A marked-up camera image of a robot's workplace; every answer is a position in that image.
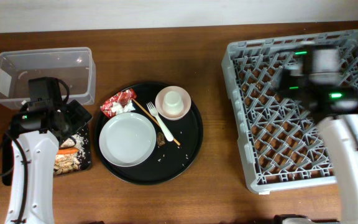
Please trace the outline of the grey dinner plate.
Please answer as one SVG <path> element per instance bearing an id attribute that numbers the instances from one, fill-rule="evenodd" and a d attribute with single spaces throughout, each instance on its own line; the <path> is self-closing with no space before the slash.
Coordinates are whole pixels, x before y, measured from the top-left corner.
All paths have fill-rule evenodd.
<path id="1" fill-rule="evenodd" d="M 133 167 L 153 153 L 157 134 L 153 124 L 138 113 L 111 118 L 101 129 L 99 148 L 103 157 L 119 167 Z"/>

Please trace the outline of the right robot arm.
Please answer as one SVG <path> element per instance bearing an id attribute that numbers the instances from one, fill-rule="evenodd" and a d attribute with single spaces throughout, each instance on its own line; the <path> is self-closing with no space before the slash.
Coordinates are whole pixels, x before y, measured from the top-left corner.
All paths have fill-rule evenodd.
<path id="1" fill-rule="evenodd" d="M 336 46 L 304 42 L 287 51 L 298 56 L 298 67 L 283 69 L 276 91 L 310 112 L 334 168 L 340 222 L 358 223 L 358 90 L 341 84 Z"/>

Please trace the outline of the rice and peanut leftovers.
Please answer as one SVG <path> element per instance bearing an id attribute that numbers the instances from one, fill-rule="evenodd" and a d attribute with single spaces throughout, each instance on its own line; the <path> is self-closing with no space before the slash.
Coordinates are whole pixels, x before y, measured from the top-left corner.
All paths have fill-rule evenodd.
<path id="1" fill-rule="evenodd" d="M 78 152 L 75 154 L 65 154 L 55 156 L 53 175 L 65 175 L 73 172 L 86 170 L 91 165 L 89 139 L 82 135 L 75 134 L 70 136 L 59 149 L 75 147 Z"/>

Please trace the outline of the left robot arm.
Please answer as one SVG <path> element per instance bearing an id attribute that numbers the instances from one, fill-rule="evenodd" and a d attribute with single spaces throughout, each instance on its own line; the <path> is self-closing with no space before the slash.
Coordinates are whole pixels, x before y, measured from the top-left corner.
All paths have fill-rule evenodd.
<path id="1" fill-rule="evenodd" d="M 53 223 L 53 167 L 59 147 L 84 128 L 92 115 L 61 88 L 54 77 L 31 79 L 30 100 L 6 131 L 11 140 L 13 170 L 6 223 Z"/>

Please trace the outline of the orange carrot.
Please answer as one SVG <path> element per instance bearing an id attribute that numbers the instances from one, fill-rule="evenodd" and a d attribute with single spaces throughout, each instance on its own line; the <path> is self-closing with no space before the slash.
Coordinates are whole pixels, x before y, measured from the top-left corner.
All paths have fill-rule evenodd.
<path id="1" fill-rule="evenodd" d="M 66 149 L 59 149 L 57 154 L 59 155 L 65 155 L 65 154 L 75 154 L 78 152 L 78 149 L 75 147 L 70 147 Z"/>

